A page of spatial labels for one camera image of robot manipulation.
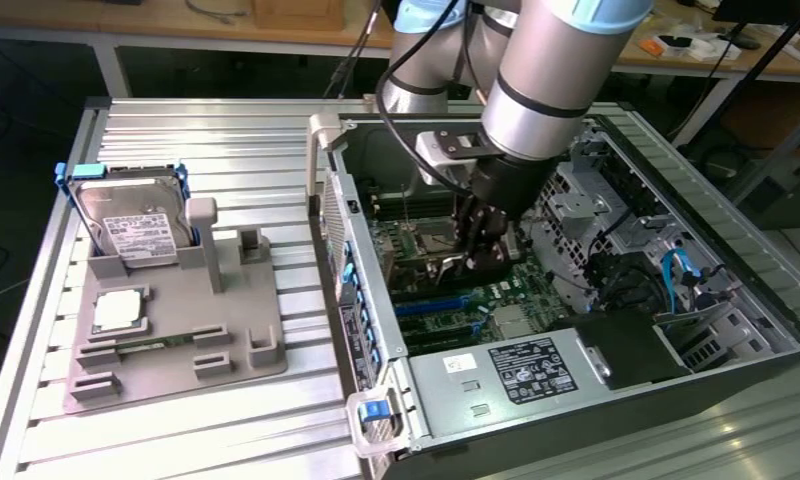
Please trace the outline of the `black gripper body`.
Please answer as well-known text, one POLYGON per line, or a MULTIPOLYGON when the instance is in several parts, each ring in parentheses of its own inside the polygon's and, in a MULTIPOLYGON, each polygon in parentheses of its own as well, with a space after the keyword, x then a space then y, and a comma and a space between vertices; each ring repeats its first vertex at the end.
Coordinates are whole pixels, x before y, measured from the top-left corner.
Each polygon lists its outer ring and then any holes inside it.
POLYGON ((509 155, 476 161, 469 180, 473 197, 517 220, 532 208, 541 188, 556 168, 556 161, 522 160, 509 155))

